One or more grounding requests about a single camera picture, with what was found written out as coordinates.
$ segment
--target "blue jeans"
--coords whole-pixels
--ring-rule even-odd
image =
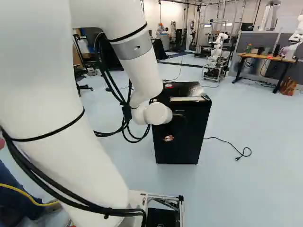
[[[5,167],[3,162],[0,160],[0,183],[4,183],[15,188],[19,188],[23,191],[24,188],[19,182],[14,178],[10,171]],[[35,198],[33,199],[42,203],[42,199]],[[11,208],[24,216],[27,216],[31,220],[38,219],[44,212],[44,207],[38,207],[34,205],[27,197],[24,195],[13,191],[8,188],[0,187],[0,205],[3,207]]]

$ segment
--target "cable bundle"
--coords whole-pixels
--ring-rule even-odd
[[[101,49],[102,38],[105,38],[105,34],[103,32],[99,33],[97,35],[96,39],[95,39],[94,50],[95,50],[96,61],[97,61],[97,64],[98,64],[98,68],[99,68],[99,70],[100,70],[108,88],[110,89],[111,93],[116,98],[116,100],[122,106],[123,119],[122,119],[121,127],[119,129],[117,129],[116,131],[114,131],[114,132],[94,131],[94,133],[97,137],[108,137],[108,136],[115,135],[119,132],[122,132],[123,137],[126,141],[128,141],[130,143],[140,142],[141,140],[143,140],[147,136],[147,134],[150,131],[151,126],[150,125],[147,126],[147,128],[145,130],[145,133],[141,137],[136,137],[131,133],[131,130],[129,128],[129,123],[130,123],[130,120],[131,120],[132,117],[131,117],[131,107],[130,107],[129,103],[130,103],[131,92],[132,92],[132,83],[131,83],[130,80],[128,80],[128,95],[127,95],[127,100],[125,100],[125,98],[121,94],[118,86],[116,85],[114,79],[110,75],[110,72],[109,72],[108,68],[103,63],[104,59],[103,59],[103,54],[102,54],[102,49]],[[129,135],[132,137],[132,140],[127,138],[127,136],[125,134],[125,129],[127,129]]]
[[[57,198],[59,201],[64,202],[65,204],[93,212],[98,214],[104,214],[104,218],[107,219],[109,216],[117,216],[117,217],[133,217],[133,216],[142,216],[142,227],[145,226],[146,223],[146,213],[143,209],[112,209],[112,208],[105,208],[101,207],[97,204],[94,204],[85,198],[82,198],[78,196],[77,194],[71,192],[67,188],[63,187],[62,185],[58,184],[56,181],[54,181],[52,178],[48,177],[46,174],[44,174],[41,170],[39,170],[37,167],[35,167],[27,158],[25,158],[18,148],[13,143],[13,139],[4,131],[3,131],[3,137],[7,142],[7,146],[9,148],[9,152],[14,158],[15,162],[20,166],[20,168],[42,189],[44,189],[47,193],[49,193],[51,196]],[[64,193],[67,196],[70,196],[71,198],[75,199],[77,202],[71,201],[67,199],[62,194],[56,192],[52,188],[50,188],[46,183],[53,186],[60,192]]]

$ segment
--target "label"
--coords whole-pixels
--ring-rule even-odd
[[[170,142],[170,141],[173,141],[173,140],[174,140],[174,137],[172,135],[164,137],[165,142]]]
[[[165,88],[172,88],[172,84],[166,84]]]

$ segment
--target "black table leg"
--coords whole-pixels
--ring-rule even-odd
[[[290,65],[290,63],[285,62],[284,71],[283,71],[283,73],[282,73],[282,75],[281,75],[281,77],[280,77],[280,79],[279,79],[279,81],[278,81],[278,83],[277,83],[275,89],[273,90],[273,93],[274,93],[274,94],[277,93],[278,90],[280,90],[281,83],[282,83],[282,81],[284,80],[284,77],[285,77],[285,75],[286,75],[286,73],[287,73],[287,70],[288,70],[288,68],[289,68],[289,65]]]
[[[236,83],[238,80],[242,79],[242,77],[240,77],[240,73],[241,73],[241,71],[242,71],[244,61],[245,61],[245,58],[242,57],[242,58],[241,58],[241,61],[240,61],[240,63],[239,63],[239,65],[238,65],[238,72],[237,72],[236,79],[234,79],[234,80],[232,81],[233,84]]]

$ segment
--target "silver band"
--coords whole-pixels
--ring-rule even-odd
[[[121,44],[112,44],[116,55],[121,60],[131,60],[147,53],[152,48],[149,32]]]

